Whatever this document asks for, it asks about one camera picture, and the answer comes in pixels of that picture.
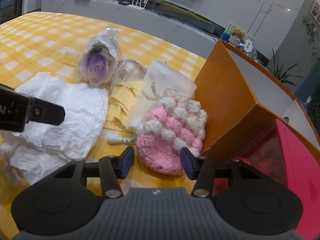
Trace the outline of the white tissue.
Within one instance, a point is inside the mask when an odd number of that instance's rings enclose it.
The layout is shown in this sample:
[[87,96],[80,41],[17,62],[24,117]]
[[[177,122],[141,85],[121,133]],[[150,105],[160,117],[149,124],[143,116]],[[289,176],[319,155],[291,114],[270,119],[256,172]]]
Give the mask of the white tissue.
[[29,122],[22,133],[1,132],[1,156],[30,185],[73,159],[87,157],[106,122],[106,89],[37,73],[17,91],[60,105],[66,113],[59,126]]

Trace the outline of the pink white crochet pouch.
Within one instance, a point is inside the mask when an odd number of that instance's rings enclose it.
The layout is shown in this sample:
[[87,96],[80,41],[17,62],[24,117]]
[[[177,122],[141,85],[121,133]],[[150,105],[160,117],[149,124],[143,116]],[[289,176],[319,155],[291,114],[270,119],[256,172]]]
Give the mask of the pink white crochet pouch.
[[152,105],[135,131],[138,156],[156,172],[180,176],[184,174],[181,149],[188,148],[195,157],[201,155],[208,114],[199,101],[174,87],[160,94],[142,94]]

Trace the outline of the yellow cleaning cloth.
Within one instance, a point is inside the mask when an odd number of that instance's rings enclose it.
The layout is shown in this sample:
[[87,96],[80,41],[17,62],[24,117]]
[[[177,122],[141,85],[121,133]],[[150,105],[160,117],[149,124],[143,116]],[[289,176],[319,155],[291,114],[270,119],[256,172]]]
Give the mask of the yellow cleaning cloth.
[[131,134],[125,125],[142,83],[143,81],[130,81],[114,85],[114,89],[108,97],[108,110],[104,129]]

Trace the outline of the purple rose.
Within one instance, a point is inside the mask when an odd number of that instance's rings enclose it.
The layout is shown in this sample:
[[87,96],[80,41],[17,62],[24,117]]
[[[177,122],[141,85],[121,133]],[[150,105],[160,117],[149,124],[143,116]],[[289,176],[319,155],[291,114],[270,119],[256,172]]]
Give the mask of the purple rose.
[[90,85],[108,83],[121,59],[118,29],[107,27],[89,40],[83,52],[68,50],[65,55],[78,59],[76,71]]

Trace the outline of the white fabric pouch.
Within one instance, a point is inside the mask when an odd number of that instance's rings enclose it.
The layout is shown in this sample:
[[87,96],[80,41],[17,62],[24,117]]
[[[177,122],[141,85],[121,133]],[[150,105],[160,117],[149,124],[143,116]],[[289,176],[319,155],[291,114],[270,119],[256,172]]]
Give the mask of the white fabric pouch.
[[134,59],[122,59],[111,79],[111,90],[116,84],[131,81],[143,81],[149,67]]

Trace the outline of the yellow checkered tablecloth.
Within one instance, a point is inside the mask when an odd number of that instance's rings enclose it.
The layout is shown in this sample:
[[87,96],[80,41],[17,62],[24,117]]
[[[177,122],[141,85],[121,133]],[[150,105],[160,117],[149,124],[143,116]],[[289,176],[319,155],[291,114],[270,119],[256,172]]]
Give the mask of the yellow checkered tablecloth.
[[[32,12],[1,25],[1,83],[17,90],[37,73],[61,76],[70,84],[89,83],[76,71],[78,59],[65,55],[68,50],[83,52],[89,40],[107,27],[118,29],[121,59],[134,59],[145,66],[163,61],[181,80],[193,81],[205,60],[183,48],[143,32],[88,17]],[[111,95],[111,80],[98,86]],[[125,144],[110,144],[107,132],[119,137],[131,134],[104,129],[85,161],[107,155],[120,155]],[[15,197],[30,184],[1,156],[1,235],[12,239],[18,228],[11,215]]]

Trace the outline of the orange storage box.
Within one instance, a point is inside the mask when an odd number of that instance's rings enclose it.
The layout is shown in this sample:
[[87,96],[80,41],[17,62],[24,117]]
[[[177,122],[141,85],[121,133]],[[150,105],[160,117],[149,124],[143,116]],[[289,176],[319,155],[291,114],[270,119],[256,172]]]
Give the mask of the orange storage box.
[[319,160],[319,136],[299,100],[230,44],[216,43],[195,83],[195,98],[208,113],[205,156],[228,162],[261,142],[279,119]]

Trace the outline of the red tissue box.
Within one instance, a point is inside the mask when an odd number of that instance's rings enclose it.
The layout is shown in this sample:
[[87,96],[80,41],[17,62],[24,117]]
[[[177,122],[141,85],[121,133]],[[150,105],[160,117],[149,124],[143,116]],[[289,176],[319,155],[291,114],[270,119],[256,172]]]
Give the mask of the red tissue box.
[[210,155],[229,163],[218,172],[219,215],[237,229],[276,235],[290,229],[303,239],[319,237],[319,163],[287,124],[268,124],[229,132]]

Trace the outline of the floor potted plant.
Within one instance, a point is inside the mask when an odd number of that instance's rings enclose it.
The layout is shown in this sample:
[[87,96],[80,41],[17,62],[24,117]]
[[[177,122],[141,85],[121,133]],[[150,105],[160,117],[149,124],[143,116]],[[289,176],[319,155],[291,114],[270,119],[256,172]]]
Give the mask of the floor potted plant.
[[293,70],[298,64],[294,64],[289,68],[285,69],[285,63],[280,63],[279,54],[274,52],[272,49],[272,59],[271,59],[272,66],[266,66],[266,69],[272,74],[279,82],[282,84],[289,84],[292,86],[297,86],[294,82],[291,81],[292,78],[302,79],[303,76],[292,74],[291,70]]

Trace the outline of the teddy bear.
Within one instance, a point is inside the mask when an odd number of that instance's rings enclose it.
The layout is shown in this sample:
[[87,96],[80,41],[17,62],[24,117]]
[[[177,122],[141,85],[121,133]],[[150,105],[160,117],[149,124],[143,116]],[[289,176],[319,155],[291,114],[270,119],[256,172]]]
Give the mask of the teddy bear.
[[242,29],[240,29],[240,28],[235,28],[235,29],[233,30],[233,32],[232,32],[232,36],[233,36],[235,39],[241,41],[243,44],[246,43],[246,40],[245,40],[246,33],[245,33]]

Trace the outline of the white wifi router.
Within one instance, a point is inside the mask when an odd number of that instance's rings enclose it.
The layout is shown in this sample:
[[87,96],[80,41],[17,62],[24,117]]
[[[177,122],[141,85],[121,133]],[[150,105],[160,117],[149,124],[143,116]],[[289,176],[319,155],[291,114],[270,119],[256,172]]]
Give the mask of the white wifi router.
[[127,7],[135,10],[143,11],[145,10],[148,2],[149,0],[132,0],[132,2],[127,5]]

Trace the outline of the white tv console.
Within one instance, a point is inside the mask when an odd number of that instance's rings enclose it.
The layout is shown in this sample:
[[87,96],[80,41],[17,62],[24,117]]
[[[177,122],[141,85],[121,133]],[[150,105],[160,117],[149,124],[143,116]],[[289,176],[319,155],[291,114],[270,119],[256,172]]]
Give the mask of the white tv console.
[[149,10],[139,11],[105,0],[42,0],[41,10],[85,16],[136,29],[205,59],[216,45],[213,37],[189,25],[161,17]]

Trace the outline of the hanging vine plant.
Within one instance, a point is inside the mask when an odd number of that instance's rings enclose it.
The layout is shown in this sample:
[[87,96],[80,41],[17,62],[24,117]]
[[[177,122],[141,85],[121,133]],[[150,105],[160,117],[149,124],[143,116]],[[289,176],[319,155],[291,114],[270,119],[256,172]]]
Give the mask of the hanging vine plant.
[[312,19],[303,16],[303,25],[306,29],[306,34],[309,36],[309,43],[312,44],[312,55],[316,62],[319,62],[319,30],[316,28]]

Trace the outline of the framed wall picture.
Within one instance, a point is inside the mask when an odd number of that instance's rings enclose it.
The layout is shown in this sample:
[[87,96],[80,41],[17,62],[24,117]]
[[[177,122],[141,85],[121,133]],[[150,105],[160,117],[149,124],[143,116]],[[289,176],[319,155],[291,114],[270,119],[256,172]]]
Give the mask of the framed wall picture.
[[317,24],[320,25],[320,4],[316,0],[312,3],[310,14]]

